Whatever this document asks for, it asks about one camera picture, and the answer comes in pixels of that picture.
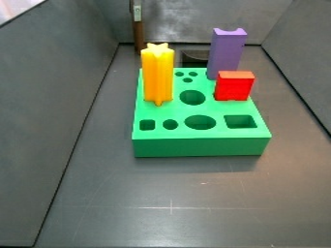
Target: hole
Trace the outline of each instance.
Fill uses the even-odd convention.
[[[196,72],[190,72],[188,75],[192,76],[192,77],[196,77],[198,73]]]
[[[168,130],[174,130],[179,127],[179,123],[176,120],[168,119],[163,122],[163,127]]]
[[[175,75],[176,75],[178,77],[182,77],[182,76],[184,75],[184,73],[183,73],[183,72],[176,72]]]
[[[150,131],[155,129],[155,120],[142,120],[140,121],[140,130]]]
[[[186,125],[191,129],[207,130],[216,126],[216,120],[207,115],[194,115],[186,119]]]
[[[180,95],[182,102],[187,105],[200,105],[206,101],[206,97],[198,90],[186,90]]]
[[[235,128],[256,128],[256,123],[251,115],[226,115],[227,127]]]
[[[186,77],[186,78],[183,79],[183,81],[184,81],[184,82],[192,82],[192,79],[191,79],[190,77]]]

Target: gray wall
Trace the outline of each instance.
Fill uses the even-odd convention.
[[[330,25],[330,0],[295,0],[263,48],[331,134]]]
[[[118,47],[92,0],[0,29],[0,246],[31,246]]]
[[[144,0],[147,42],[211,43],[212,28],[243,27],[260,44],[293,0]],[[130,1],[99,0],[120,42],[134,42]]]

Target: shape sorter block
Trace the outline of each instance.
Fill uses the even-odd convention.
[[[219,71],[215,100],[246,101],[251,93],[254,81],[255,75],[251,71]]]
[[[216,79],[219,71],[238,69],[247,33],[242,28],[224,31],[214,28],[210,58],[207,65],[208,79]]]
[[[138,86],[132,142],[136,157],[262,155],[271,133],[251,98],[218,102],[206,68],[175,68],[174,100],[158,107]]]

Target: purple block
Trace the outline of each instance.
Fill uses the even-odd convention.
[[[242,28],[224,31],[214,28],[210,59],[207,65],[208,79],[216,79],[218,71],[236,71],[247,33]]]

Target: toy block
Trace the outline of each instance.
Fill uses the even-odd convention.
[[[132,130],[136,157],[262,155],[271,133],[252,99],[219,102],[206,68],[175,68],[174,100],[144,101],[140,71]]]
[[[207,64],[208,79],[216,79],[219,71],[235,71],[238,69],[246,38],[247,33],[242,28],[235,31],[214,28]]]
[[[254,81],[255,75],[250,71],[219,71],[214,93],[215,100],[246,101]]]
[[[168,44],[147,44],[142,50],[144,100],[158,106],[172,100],[175,51]]]

